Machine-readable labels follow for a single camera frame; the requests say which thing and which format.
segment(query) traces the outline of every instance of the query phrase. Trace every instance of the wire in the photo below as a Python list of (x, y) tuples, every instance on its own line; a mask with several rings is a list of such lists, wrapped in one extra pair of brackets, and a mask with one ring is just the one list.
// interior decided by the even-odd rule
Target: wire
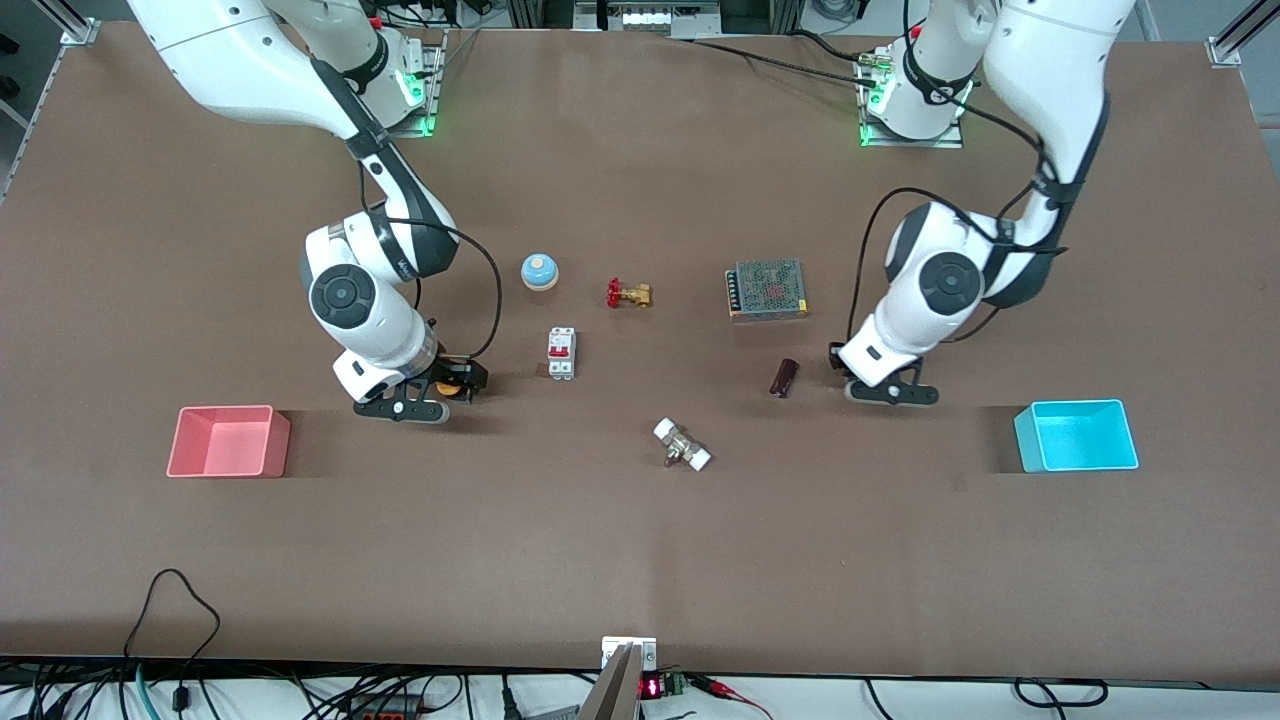
[[(360, 168), (360, 206), (365, 209), (365, 214), (369, 214), (369, 200), (365, 196), (365, 167), (361, 163), (358, 163), (358, 161), (356, 163), (356, 165)], [(445, 224), (442, 224), (442, 223), (433, 223), (430, 220), (419, 220), (419, 219), (411, 219), (411, 218), (387, 218), (387, 222), (388, 223), (398, 223), (398, 224), (402, 224), (402, 225), (417, 225), (417, 227), (424, 227), (424, 228), (431, 228), (431, 229), (438, 229), (438, 231), (442, 231), (442, 232), (447, 232), (447, 233), (454, 234), (454, 236), (462, 238), (471, 247), (475, 247), (480, 252), (480, 255), (484, 255), (484, 259), (489, 261), (489, 269), (493, 270), (493, 281), (494, 281), (494, 287), (495, 287), (497, 296), (498, 296), (498, 302), (497, 302), (497, 306), (494, 307), (494, 311), (493, 311), (493, 327), (489, 328), (489, 337), (485, 338), (484, 345), (480, 346), (480, 350), (476, 350), (475, 352), (471, 352), (471, 354), (467, 354), (467, 355), (461, 355), (458, 357), (471, 359), (471, 357), (479, 357), (480, 355), (483, 355), (484, 351), (489, 350), (489, 346), (493, 345), (493, 338), (498, 336), (498, 325), (502, 323), (502, 270), (498, 269), (498, 263), (493, 259), (493, 255), (490, 255), (489, 251), (485, 250), (485, 247), (483, 245), (480, 245), (480, 242), (477, 242), (475, 238), (472, 238), (467, 233), (465, 233), (465, 232), (462, 232), (462, 231), (460, 231), (457, 228), (451, 228), (449, 225), (445, 225)], [(417, 292), (417, 295), (413, 299), (413, 309), (415, 310), (417, 309), (419, 301), (422, 299), (422, 295), (421, 295), (421, 288), (422, 288), (421, 278), (416, 278), (416, 279), (419, 281), (419, 283), (417, 283), (419, 292)]]
[(692, 685), (694, 688), (698, 688), (698, 689), (703, 691), (704, 693), (707, 693), (707, 694), (709, 694), (712, 697), (716, 697), (716, 698), (719, 698), (719, 700), (727, 700), (727, 701), (731, 701), (731, 702), (740, 702), (742, 705), (749, 705), (749, 706), (759, 710), (760, 712), (763, 712), (764, 716), (768, 717), (769, 720), (773, 720), (773, 714), (769, 712), (768, 710), (765, 710), (764, 706), (762, 706), (760, 703), (755, 702), (754, 700), (749, 700), (749, 698), (744, 697), (742, 693), (735, 691), (733, 688), (728, 687), (727, 684), (724, 684), (724, 683), (722, 683), (719, 680), (713, 680), (712, 678), (708, 678), (707, 675), (700, 675), (700, 674), (696, 674), (696, 673), (685, 673), (685, 679), (689, 680), (690, 685)]
[(759, 710), (760, 712), (763, 712), (765, 717), (768, 717), (769, 720), (773, 720), (773, 714), (769, 712), (768, 710), (765, 710), (760, 703), (755, 702), (754, 700), (746, 700), (742, 696), (737, 696), (737, 697), (733, 697), (733, 698), (730, 698), (730, 700), (732, 700), (733, 702), (741, 702), (742, 705), (750, 705), (751, 707), (754, 707), (754, 708)]
[[(506, 8), (498, 8), (497, 5), (494, 5), (494, 8), (493, 8), (493, 10), (490, 10), (490, 13), (497, 13), (497, 10), (502, 10), (502, 9), (506, 9)], [(495, 20), (495, 19), (498, 19), (500, 17), (502, 17), (502, 14), (497, 13), (497, 14), (493, 14), (492, 18), (485, 18), (485, 17), (479, 18), (476, 20), (476, 24), (471, 26), (471, 28), (470, 28), (474, 32), (471, 35), (468, 35), (466, 37), (466, 40), (462, 41), (462, 45), (460, 45), (457, 50), (454, 50), (453, 53), (451, 53), (449, 56), (444, 59), (444, 64), (440, 65), (440, 74), (444, 74), (444, 69), (449, 67), (449, 63), (452, 63), (454, 58), (458, 58), (460, 55), (462, 55), (462, 51), (466, 50), (472, 42), (475, 42), (476, 37), (480, 36), (480, 29), (484, 26), (489, 24), (490, 22), (493, 22), (493, 20)]]
[(863, 678), (863, 682), (867, 683), (867, 689), (872, 693), (872, 702), (876, 703), (876, 710), (884, 716), (884, 720), (893, 720), (893, 716), (888, 714), (888, 710), (884, 710), (884, 705), (879, 701), (879, 696), (876, 694), (876, 685), (872, 684), (872, 679)]
[(850, 63), (856, 63), (858, 61), (858, 54), (844, 53), (844, 51), (836, 50), (835, 47), (831, 46), (829, 42), (827, 42), (818, 33), (809, 32), (809, 31), (801, 29), (801, 28), (796, 28), (796, 29), (788, 32), (787, 35), (795, 36), (795, 37), (808, 37), (809, 40), (817, 42), (818, 47), (822, 47), (828, 55), (833, 55), (836, 58), (840, 58), (841, 60), (847, 60)]
[[(453, 705), (454, 702), (457, 702), (458, 698), (462, 697), (462, 675), (457, 675), (457, 679), (458, 679), (458, 689), (453, 692), (453, 697), (451, 697), (449, 700), (444, 701), (444, 703), (440, 705), (440, 706), (438, 706), (438, 707), (426, 707), (426, 708), (421, 710), (421, 714), (422, 715), (430, 715), (433, 712), (439, 712), (439, 711), (444, 710), (445, 707), (449, 707), (451, 705)], [(422, 696), (425, 696), (425, 694), (426, 694), (426, 685), (422, 685), (422, 694), (419, 696), (419, 701), (420, 702), (422, 701)]]
[(987, 316), (983, 318), (980, 323), (978, 323), (977, 325), (974, 325), (974, 328), (972, 331), (969, 331), (969, 332), (966, 332), (964, 334), (956, 336), (956, 337), (948, 337), (947, 340), (943, 340), (941, 342), (943, 342), (943, 343), (952, 343), (952, 342), (963, 342), (963, 341), (969, 340), (970, 337), (978, 334), (978, 331), (980, 331), (982, 328), (987, 327), (987, 323), (989, 323), (991, 319), (996, 316), (996, 313), (1000, 313), (1000, 307), (992, 307), (991, 313), (988, 313)]
[(462, 675), (462, 687), (467, 693), (467, 720), (476, 720), (476, 711), (471, 707), (471, 675)]
[(223, 720), (221, 715), (218, 714), (218, 707), (214, 705), (214, 698), (209, 697), (209, 688), (205, 687), (205, 676), (197, 673), (196, 680), (200, 683), (200, 694), (205, 696), (205, 705), (209, 706), (209, 712), (214, 716), (214, 720)]
[(480, 255), (484, 255), (484, 259), (489, 261), (489, 268), (493, 270), (494, 290), (497, 291), (498, 295), (498, 302), (493, 310), (493, 327), (489, 328), (489, 337), (485, 338), (484, 345), (480, 346), (480, 350), (476, 350), (475, 352), (468, 352), (466, 355), (462, 355), (461, 357), (471, 359), (484, 355), (484, 351), (489, 350), (489, 346), (493, 345), (493, 338), (498, 336), (498, 325), (502, 323), (502, 270), (498, 269), (497, 260), (493, 259), (493, 255), (490, 255), (489, 251), (485, 250), (483, 245), (480, 245), (480, 242), (477, 242), (475, 238), (472, 238), (471, 236), (457, 228), (451, 228), (449, 225), (433, 223), (429, 220), (413, 220), (408, 218), (387, 218), (387, 220), (390, 223), (399, 223), (402, 225), (419, 225), (424, 228), (433, 228), (447, 233), (453, 233), (460, 238), (462, 238), (471, 247), (475, 247), (480, 252)]
[[(1048, 702), (1036, 701), (1036, 700), (1032, 700), (1032, 698), (1027, 697), (1027, 694), (1023, 693), (1023, 684), (1024, 683), (1028, 683), (1028, 684), (1032, 684), (1032, 685), (1036, 685), (1037, 688), (1039, 688), (1041, 692), (1044, 693), (1044, 697), (1048, 698)], [(1039, 678), (1015, 678), (1014, 679), (1014, 694), (1018, 696), (1018, 700), (1023, 701), (1024, 703), (1027, 703), (1027, 705), (1029, 705), (1032, 707), (1038, 707), (1039, 710), (1053, 710), (1055, 712), (1057, 712), (1059, 720), (1066, 720), (1066, 708), (1068, 707), (1076, 707), (1076, 708), (1097, 707), (1097, 706), (1102, 705), (1103, 702), (1106, 702), (1108, 697), (1111, 697), (1111, 688), (1110, 688), (1110, 685), (1107, 685), (1107, 683), (1105, 680), (1093, 680), (1093, 682), (1084, 683), (1084, 684), (1100, 688), (1102, 692), (1098, 694), (1098, 697), (1092, 698), (1092, 700), (1061, 701), (1061, 700), (1057, 698), (1056, 694), (1053, 694), (1053, 691), (1051, 691), (1048, 688), (1048, 685), (1044, 683), (1044, 680), (1041, 680)]]
[(133, 671), (133, 683), (138, 687), (138, 697), (142, 698), (142, 710), (147, 711), (147, 717), (151, 720), (160, 720), (160, 714), (156, 712), (156, 706), (151, 703), (151, 693), (147, 692), (147, 684), (142, 679), (142, 664), (138, 662)]
[[(422, 286), (419, 284), (419, 291), (420, 292), (421, 292), (421, 288), (422, 288)], [(302, 697), (306, 698), (307, 707), (311, 708), (311, 712), (315, 712), (315, 710), (316, 710), (316, 701), (311, 698), (311, 691), (308, 691), (307, 687), (305, 684), (302, 684), (302, 678), (298, 678), (297, 669), (289, 667), (289, 673), (293, 675), (293, 684), (297, 685), (300, 691), (302, 691)]]
[(769, 65), (777, 65), (780, 68), (786, 68), (797, 73), (808, 73), (812, 76), (838, 79), (841, 82), (851, 82), (854, 85), (860, 85), (863, 87), (876, 87), (876, 82), (865, 78), (856, 78), (854, 76), (842, 76), (838, 73), (828, 73), (827, 70), (819, 70), (817, 68), (806, 68), (804, 65), (795, 65), (776, 58), (765, 58), (764, 55), (756, 55), (755, 53), (748, 53), (746, 50), (739, 50), (737, 47), (727, 47), (724, 45), (716, 45), (714, 42), (696, 42), (694, 40), (681, 40), (680, 42), (687, 42), (689, 45), (696, 45), (698, 47), (710, 47), (713, 50), (719, 50), (722, 53), (730, 53), (733, 55), (740, 55), (748, 60), (758, 60), (760, 63), (767, 63)]
[[(187, 579), (187, 575), (184, 575), (182, 570), (178, 570), (177, 568), (165, 568), (164, 570), (160, 570), (151, 578), (151, 584), (147, 587), (147, 597), (146, 600), (142, 601), (142, 611), (138, 612), (138, 619), (133, 623), (133, 628), (129, 630), (129, 637), (125, 638), (124, 641), (124, 650), (122, 655), (124, 657), (124, 661), (127, 662), (129, 659), (129, 648), (132, 647), (134, 638), (137, 638), (138, 629), (142, 628), (142, 620), (147, 616), (147, 609), (151, 606), (151, 596), (155, 594), (156, 583), (160, 582), (160, 578), (169, 574), (175, 575), (179, 580), (182, 580), (182, 585), (187, 588), (187, 594), (189, 594), (192, 600), (200, 603), (201, 607), (209, 611), (209, 615), (214, 619), (214, 629), (209, 633), (209, 637), (206, 637), (205, 642), (200, 643), (200, 646), (196, 647), (195, 652), (192, 652), (187, 657), (186, 662), (182, 664), (182, 669), (178, 671), (178, 689), (180, 691), (183, 689), (183, 682), (187, 678), (187, 669), (191, 666), (192, 661), (195, 661), (196, 657), (201, 652), (204, 652), (206, 647), (209, 647), (209, 643), (214, 642), (214, 638), (218, 637), (218, 630), (221, 629), (223, 626), (223, 618), (218, 614), (216, 610), (214, 610), (212, 605), (209, 605), (209, 602), (206, 602), (205, 598), (200, 597), (200, 593), (197, 593), (196, 589), (191, 587), (191, 580)], [(147, 697), (146, 689), (140, 687), (138, 692), (141, 692), (142, 697), (146, 700)], [(120, 691), (120, 707), (122, 708), (124, 707), (123, 689)], [(180, 710), (178, 711), (178, 715), (179, 717), (182, 716)]]

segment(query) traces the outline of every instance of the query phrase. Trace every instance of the electronic circuit board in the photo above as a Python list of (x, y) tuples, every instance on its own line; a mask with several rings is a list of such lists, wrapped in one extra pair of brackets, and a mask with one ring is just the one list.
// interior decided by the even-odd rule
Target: electronic circuit board
[(809, 314), (796, 258), (741, 261), (724, 272), (724, 288), (735, 323), (794, 320)]

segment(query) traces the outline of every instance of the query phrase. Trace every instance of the robotic arm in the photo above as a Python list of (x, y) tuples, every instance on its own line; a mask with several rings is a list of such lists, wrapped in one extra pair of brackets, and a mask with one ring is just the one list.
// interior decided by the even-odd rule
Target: robotic arm
[(986, 46), (987, 81), (1043, 140), (1025, 214), (1016, 222), (940, 202), (902, 219), (890, 242), (890, 288), (854, 337), (833, 347), (847, 369), (850, 400), (929, 405), (937, 391), (902, 383), (900, 372), (951, 336), (979, 302), (1012, 307), (1044, 286), (1062, 228), (1084, 184), (1107, 120), (1106, 59), (1134, 0), (933, 0), (906, 60), (905, 38), (888, 50), (904, 67), (879, 110), (908, 137), (946, 129)]
[[(453, 218), (366, 104), (374, 101), (387, 119), (412, 110), (407, 95), (397, 99), (378, 91), (388, 77), (399, 79), (388, 47), (403, 44), (387, 38), (387, 33), (375, 33), (358, 6), (351, 10), (339, 0), (271, 0), (273, 8), (297, 19), (300, 33), (316, 53), (307, 58), (259, 0), (129, 4), (170, 72), (197, 102), (238, 120), (326, 129), (372, 176), (387, 200), (308, 234), (302, 282), (312, 314), (346, 347), (334, 373), (357, 413), (447, 420), (447, 405), (410, 397), (403, 383), (442, 382), (470, 398), (485, 387), (488, 373), (468, 359), (447, 359), (434, 329), (393, 287), (448, 269), (458, 249), (448, 231)], [(321, 51), (347, 70), (335, 69)], [(388, 391), (394, 395), (384, 398)]]

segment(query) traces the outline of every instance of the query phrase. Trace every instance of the red wire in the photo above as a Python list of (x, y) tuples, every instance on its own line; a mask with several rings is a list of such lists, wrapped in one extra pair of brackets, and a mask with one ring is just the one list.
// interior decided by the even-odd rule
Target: red wire
[(742, 697), (742, 693), (735, 691), (733, 688), (721, 683), (719, 680), (712, 680), (712, 694), (723, 700), (730, 700), (733, 702), (741, 702), (742, 705), (750, 705), (751, 707), (759, 710), (765, 717), (773, 720), (773, 714), (765, 710), (760, 703)]
[(737, 696), (737, 697), (733, 697), (733, 698), (730, 698), (730, 700), (735, 700), (735, 701), (741, 702), (744, 705), (750, 705), (751, 707), (754, 707), (754, 708), (759, 710), (760, 712), (763, 712), (765, 717), (768, 717), (769, 720), (773, 720), (773, 714), (771, 714), (768, 710), (765, 710), (764, 707), (762, 707), (760, 703), (758, 703), (755, 701), (746, 700), (742, 696)]

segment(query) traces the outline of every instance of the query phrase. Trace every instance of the brown table surface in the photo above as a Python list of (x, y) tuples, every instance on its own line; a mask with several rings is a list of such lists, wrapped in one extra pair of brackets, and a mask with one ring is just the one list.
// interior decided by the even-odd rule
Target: brown table surface
[[(300, 286), (303, 236), (357, 208), (342, 143), (198, 108), (108, 24), (0, 211), (0, 652), (118, 652), (173, 565), (223, 614), (216, 656), (589, 667), (632, 633), (721, 671), (1280, 679), (1280, 192), (1201, 46), (1119, 45), (1108, 72), (1047, 290), (929, 355), (937, 407), (890, 410), (824, 360), (873, 204), (993, 211), (1024, 146), (968, 120), (963, 151), (861, 149), (845, 85), (643, 33), (484, 33), (402, 147), (502, 264), (493, 387), (413, 427), (351, 413)], [(867, 309), (911, 206), (874, 234)], [(545, 295), (532, 251), (561, 263)], [(731, 325), (723, 270), (778, 256), (812, 315)], [(613, 275), (654, 306), (605, 309)], [(444, 342), (479, 343), (479, 256), (424, 284)], [(581, 332), (571, 383), (534, 375), (552, 325)], [(1062, 397), (1123, 398), (1142, 469), (1020, 474), (1010, 418)], [(210, 404), (284, 410), (287, 478), (166, 479), (178, 409)], [(707, 471), (662, 468), (668, 415)], [(207, 632), (177, 584), (154, 610), (141, 653)]]

